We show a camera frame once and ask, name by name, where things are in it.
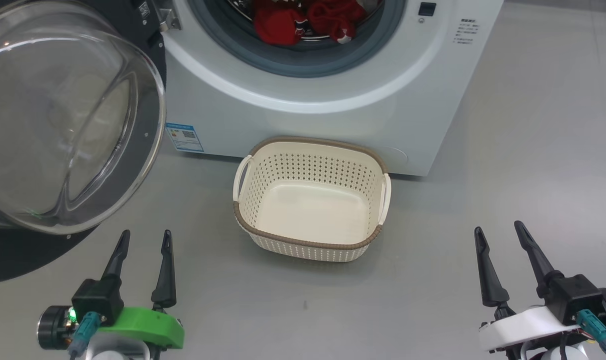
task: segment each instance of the green bracket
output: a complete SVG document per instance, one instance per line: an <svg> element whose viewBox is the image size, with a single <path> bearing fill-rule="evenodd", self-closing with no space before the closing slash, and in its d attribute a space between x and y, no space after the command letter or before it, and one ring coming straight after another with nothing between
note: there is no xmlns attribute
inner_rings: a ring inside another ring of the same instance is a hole
<svg viewBox="0 0 606 360"><path fill-rule="evenodd" d="M116 333L167 349L182 349L185 330L175 317L145 307L125 307L113 326L100 327L103 333Z"/></svg>

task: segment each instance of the laundry basket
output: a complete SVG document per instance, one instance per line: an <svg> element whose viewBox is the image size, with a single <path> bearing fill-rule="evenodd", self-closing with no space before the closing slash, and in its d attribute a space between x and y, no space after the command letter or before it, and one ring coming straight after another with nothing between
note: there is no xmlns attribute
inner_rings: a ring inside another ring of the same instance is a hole
<svg viewBox="0 0 606 360"><path fill-rule="evenodd" d="M234 178L234 214L274 253L324 262L363 255L385 222L392 186L371 150L337 141L275 137Z"/></svg>

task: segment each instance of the washing machine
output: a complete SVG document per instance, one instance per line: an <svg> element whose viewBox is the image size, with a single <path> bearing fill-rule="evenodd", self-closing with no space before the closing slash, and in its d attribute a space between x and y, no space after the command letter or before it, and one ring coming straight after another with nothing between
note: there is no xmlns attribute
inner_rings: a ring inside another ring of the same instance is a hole
<svg viewBox="0 0 606 360"><path fill-rule="evenodd" d="M349 43L277 47L238 2L165 2L181 28L163 33L177 150L245 157L270 137L317 137L416 176L429 172L502 5L385 0Z"/></svg>
<svg viewBox="0 0 606 360"><path fill-rule="evenodd" d="M270 137L317 137L426 175L501 0L371 1L351 41L307 29L277 46L251 0L0 0L5 278L111 216L162 139L245 157Z"/></svg>

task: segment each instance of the label sticker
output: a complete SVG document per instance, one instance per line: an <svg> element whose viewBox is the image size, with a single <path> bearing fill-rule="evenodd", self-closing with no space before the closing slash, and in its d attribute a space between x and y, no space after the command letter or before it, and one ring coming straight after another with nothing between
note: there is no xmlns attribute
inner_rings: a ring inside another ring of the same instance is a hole
<svg viewBox="0 0 606 360"><path fill-rule="evenodd" d="M452 41L452 43L472 45L479 29L480 26L475 19L462 18L458 23L458 29L456 29L456 34L454 35L454 41Z"/></svg>
<svg viewBox="0 0 606 360"><path fill-rule="evenodd" d="M165 129L178 151L189 151L192 153L204 153L198 135L192 125L181 125L180 123L166 123Z"/></svg>
<svg viewBox="0 0 606 360"><path fill-rule="evenodd" d="M143 2L141 4L141 6L138 7L138 11L141 13L141 18L143 19L147 19L147 16L149 16L149 13L151 12L149 10L149 5L147 5L147 2Z"/></svg>

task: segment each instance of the teal connector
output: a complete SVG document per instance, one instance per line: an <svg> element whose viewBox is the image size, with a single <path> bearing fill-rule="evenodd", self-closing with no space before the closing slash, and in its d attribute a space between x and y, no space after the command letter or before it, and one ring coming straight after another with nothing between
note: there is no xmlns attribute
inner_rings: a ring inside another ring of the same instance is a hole
<svg viewBox="0 0 606 360"><path fill-rule="evenodd" d="M67 353L70 355L71 360L83 355L87 350L90 339L96 334L101 326L101 315L95 311L90 311L85 314L83 321L78 325L74 336L72 337L72 343L67 348Z"/></svg>
<svg viewBox="0 0 606 360"><path fill-rule="evenodd" d="M597 342L606 339L606 327L590 310L583 309L576 314L576 323Z"/></svg>
<svg viewBox="0 0 606 360"><path fill-rule="evenodd" d="M590 310L583 309L576 314L576 323L598 342L606 355L606 326Z"/></svg>

